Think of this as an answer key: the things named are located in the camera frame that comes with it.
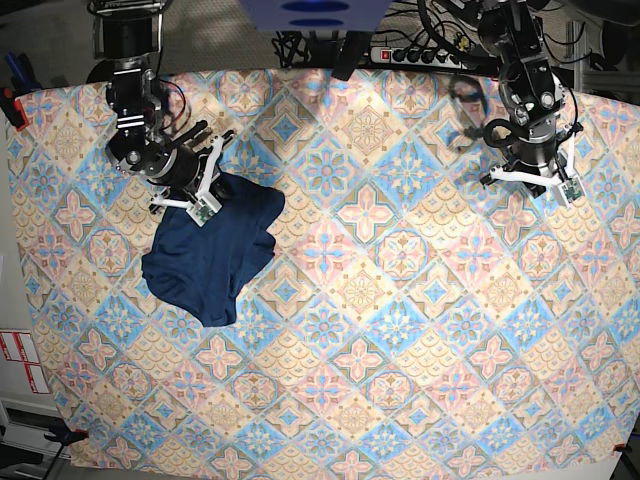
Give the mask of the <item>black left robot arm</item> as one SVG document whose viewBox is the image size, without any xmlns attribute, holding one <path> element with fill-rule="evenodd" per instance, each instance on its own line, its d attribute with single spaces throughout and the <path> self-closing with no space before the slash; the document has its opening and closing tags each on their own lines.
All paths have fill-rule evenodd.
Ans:
<svg viewBox="0 0 640 480">
<path fill-rule="evenodd" d="M 504 163 L 480 178 L 483 186 L 498 181 L 521 183 L 533 196 L 549 191 L 568 207 L 585 196 L 575 167 L 575 139 L 583 131 L 579 111 L 560 127 L 561 109 L 574 91 L 558 77 L 544 53 L 544 35 L 525 1 L 472 1 L 441 3 L 447 12 L 476 29 L 485 56 L 459 50 L 436 30 L 427 3 L 417 3 L 423 27 L 438 47 L 467 66 L 487 67 L 497 75 L 506 118 L 482 128 L 487 146 L 499 150 Z"/>
</svg>

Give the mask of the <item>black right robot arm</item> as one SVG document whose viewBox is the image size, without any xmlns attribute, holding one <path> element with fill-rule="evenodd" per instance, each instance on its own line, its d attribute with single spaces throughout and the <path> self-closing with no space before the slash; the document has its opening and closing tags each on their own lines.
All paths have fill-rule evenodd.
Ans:
<svg viewBox="0 0 640 480">
<path fill-rule="evenodd" d="M 219 162 L 235 136 L 227 130 L 200 150 L 190 141 L 208 127 L 195 123 L 184 133 L 169 114 L 171 82 L 161 79 L 151 57 L 163 51 L 163 17 L 168 1 L 91 1 L 93 50 L 112 67 L 105 98 L 116 114 L 116 127 L 107 142 L 111 164 L 126 174 L 141 176 L 159 187 L 151 212 L 178 208 L 198 226 L 220 212 L 231 195 L 222 181 Z"/>
</svg>

